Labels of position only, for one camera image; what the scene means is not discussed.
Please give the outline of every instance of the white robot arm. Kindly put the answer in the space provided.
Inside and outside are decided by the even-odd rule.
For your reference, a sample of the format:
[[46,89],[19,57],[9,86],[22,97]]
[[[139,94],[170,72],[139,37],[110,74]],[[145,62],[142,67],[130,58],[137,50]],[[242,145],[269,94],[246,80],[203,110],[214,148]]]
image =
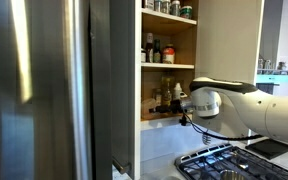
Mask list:
[[194,107],[201,118],[210,119],[219,113],[218,92],[234,105],[240,120],[252,131],[288,142],[288,97],[277,97],[257,89],[252,84],[215,80],[206,77],[190,84],[190,100],[182,100],[182,108]]

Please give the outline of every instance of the sauce bottle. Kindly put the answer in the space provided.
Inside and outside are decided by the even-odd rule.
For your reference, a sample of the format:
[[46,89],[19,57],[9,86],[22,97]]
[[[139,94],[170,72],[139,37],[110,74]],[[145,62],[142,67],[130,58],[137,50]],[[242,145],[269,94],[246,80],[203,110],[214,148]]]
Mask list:
[[153,62],[153,34],[147,33],[146,39],[146,62]]
[[174,64],[175,61],[175,50],[173,44],[167,44],[163,51],[163,63]]
[[164,87],[164,92],[162,95],[162,105],[171,105],[172,92],[170,89],[170,79],[166,79],[166,85]]
[[153,51],[153,62],[160,63],[161,62],[162,53],[160,50],[160,40],[154,40],[154,51]]

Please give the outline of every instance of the dark bottle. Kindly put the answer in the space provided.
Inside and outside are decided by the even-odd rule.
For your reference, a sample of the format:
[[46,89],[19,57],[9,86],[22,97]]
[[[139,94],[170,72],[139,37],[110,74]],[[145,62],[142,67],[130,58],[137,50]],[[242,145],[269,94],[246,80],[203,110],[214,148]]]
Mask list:
[[161,63],[162,53],[160,50],[160,40],[154,40],[154,51],[153,51],[153,62],[154,63]]
[[153,34],[147,33],[147,40],[146,40],[146,62],[153,62]]

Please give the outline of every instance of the spice jar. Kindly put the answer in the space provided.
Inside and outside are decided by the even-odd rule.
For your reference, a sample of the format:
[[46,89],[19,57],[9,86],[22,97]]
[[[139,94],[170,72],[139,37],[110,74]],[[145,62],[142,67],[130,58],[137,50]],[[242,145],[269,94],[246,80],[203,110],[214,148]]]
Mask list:
[[142,0],[143,8],[154,10],[154,0]]
[[145,49],[142,48],[141,50],[141,62],[145,62],[146,61],[146,51]]
[[162,89],[160,88],[154,89],[153,98],[156,101],[156,106],[162,105]]
[[263,73],[263,71],[262,71],[263,68],[264,68],[264,60],[263,59],[258,59],[257,74],[262,74]]
[[165,14],[170,14],[171,9],[171,1],[170,0],[162,0],[162,9],[161,12]]
[[271,60],[265,60],[264,61],[264,69],[272,69],[272,61]]
[[143,119],[154,118],[154,113],[151,110],[156,108],[156,101],[154,98],[145,99],[141,102],[141,117]]
[[154,1],[154,11],[161,12],[162,9],[162,0],[155,0]]
[[180,1],[173,1],[171,5],[171,14],[174,16],[180,16],[181,4]]
[[186,19],[192,19],[192,6],[184,6],[180,11],[180,16]]
[[278,70],[286,70],[286,62],[279,62],[277,69]]

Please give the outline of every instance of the refrigerator door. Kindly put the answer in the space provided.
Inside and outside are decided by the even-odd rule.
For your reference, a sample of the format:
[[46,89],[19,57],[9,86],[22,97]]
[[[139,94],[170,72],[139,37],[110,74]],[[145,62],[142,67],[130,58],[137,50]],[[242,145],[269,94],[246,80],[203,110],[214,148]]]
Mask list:
[[91,179],[85,9],[0,0],[0,179]]

